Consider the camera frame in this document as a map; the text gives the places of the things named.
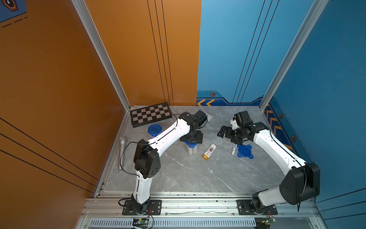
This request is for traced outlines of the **white lotion bottle horizontal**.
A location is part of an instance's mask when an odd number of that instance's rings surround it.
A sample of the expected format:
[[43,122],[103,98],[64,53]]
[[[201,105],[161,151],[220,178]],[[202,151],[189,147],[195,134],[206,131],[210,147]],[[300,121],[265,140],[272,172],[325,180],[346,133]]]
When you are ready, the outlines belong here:
[[216,150],[217,146],[215,144],[211,144],[210,147],[204,152],[204,154],[202,155],[202,157],[205,160],[208,160],[211,155],[213,154],[213,152]]

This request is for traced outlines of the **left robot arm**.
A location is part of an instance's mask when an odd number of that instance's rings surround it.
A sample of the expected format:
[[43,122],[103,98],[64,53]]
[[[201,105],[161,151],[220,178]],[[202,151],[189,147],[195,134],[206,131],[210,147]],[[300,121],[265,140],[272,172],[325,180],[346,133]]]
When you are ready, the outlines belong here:
[[161,169],[160,157],[176,141],[202,144],[203,133],[199,129],[208,121],[203,111],[195,114],[181,113],[176,121],[158,136],[137,143],[133,158],[136,170],[136,185],[131,196],[134,210],[144,214],[149,209],[152,179]]

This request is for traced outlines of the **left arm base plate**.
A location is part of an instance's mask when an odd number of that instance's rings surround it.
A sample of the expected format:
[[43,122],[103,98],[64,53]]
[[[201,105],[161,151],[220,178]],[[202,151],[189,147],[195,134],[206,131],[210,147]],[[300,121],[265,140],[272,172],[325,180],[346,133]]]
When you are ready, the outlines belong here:
[[161,215],[162,201],[159,199],[147,200],[144,204],[135,203],[132,200],[126,200],[124,203],[122,215],[124,216],[137,216],[137,215],[149,215],[157,216]]

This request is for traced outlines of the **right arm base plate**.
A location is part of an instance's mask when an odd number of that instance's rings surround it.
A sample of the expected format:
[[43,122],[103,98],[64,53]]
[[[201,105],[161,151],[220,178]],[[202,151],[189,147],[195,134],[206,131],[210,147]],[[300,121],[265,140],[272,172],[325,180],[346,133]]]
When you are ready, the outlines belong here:
[[275,205],[263,206],[256,200],[239,199],[236,201],[239,215],[277,215]]

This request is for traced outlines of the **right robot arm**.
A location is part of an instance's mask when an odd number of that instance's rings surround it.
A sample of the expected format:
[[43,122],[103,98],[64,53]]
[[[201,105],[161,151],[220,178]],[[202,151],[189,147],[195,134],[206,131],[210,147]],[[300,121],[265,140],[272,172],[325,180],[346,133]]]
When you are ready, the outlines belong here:
[[254,142],[277,163],[285,176],[278,187],[253,195],[252,212],[264,214],[283,203],[300,206],[302,201],[320,194],[320,168],[316,163],[307,163],[292,153],[264,123],[253,122],[247,111],[235,114],[230,124],[221,127],[218,137],[226,137],[238,146],[247,140]]

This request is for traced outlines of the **toothpaste tube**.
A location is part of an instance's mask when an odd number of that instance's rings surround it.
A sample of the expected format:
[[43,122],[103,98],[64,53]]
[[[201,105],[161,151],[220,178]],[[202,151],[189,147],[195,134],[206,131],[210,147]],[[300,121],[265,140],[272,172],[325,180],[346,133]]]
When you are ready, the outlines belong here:
[[232,147],[232,155],[235,154],[237,147],[238,147],[237,144],[233,144],[233,147]]

